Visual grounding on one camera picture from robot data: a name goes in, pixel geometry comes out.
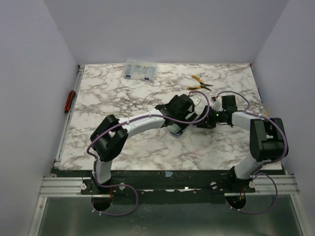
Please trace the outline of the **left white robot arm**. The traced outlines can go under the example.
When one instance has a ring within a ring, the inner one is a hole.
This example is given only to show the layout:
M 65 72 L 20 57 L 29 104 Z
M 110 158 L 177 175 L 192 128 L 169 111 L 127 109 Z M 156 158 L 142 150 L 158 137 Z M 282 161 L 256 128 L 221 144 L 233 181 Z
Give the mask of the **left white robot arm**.
M 164 127 L 176 137 L 182 135 L 197 118 L 195 107 L 199 103 L 198 97 L 182 94 L 139 116 L 117 118 L 108 115 L 90 136 L 91 148 L 96 155 L 94 179 L 100 184 L 110 180 L 112 161 L 121 153 L 128 138 Z

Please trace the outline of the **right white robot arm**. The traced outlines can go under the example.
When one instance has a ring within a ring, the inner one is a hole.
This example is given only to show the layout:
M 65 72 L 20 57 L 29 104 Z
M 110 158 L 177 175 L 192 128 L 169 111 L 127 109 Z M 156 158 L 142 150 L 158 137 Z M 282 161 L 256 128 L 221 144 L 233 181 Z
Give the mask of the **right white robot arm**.
M 205 106 L 200 117 L 204 119 L 195 125 L 198 128 L 213 129 L 223 123 L 249 131 L 250 152 L 231 169 L 237 179 L 249 179 L 263 166 L 281 161 L 288 154 L 283 121 L 239 110 L 234 95 L 221 97 L 220 111 L 215 110 L 214 105 Z

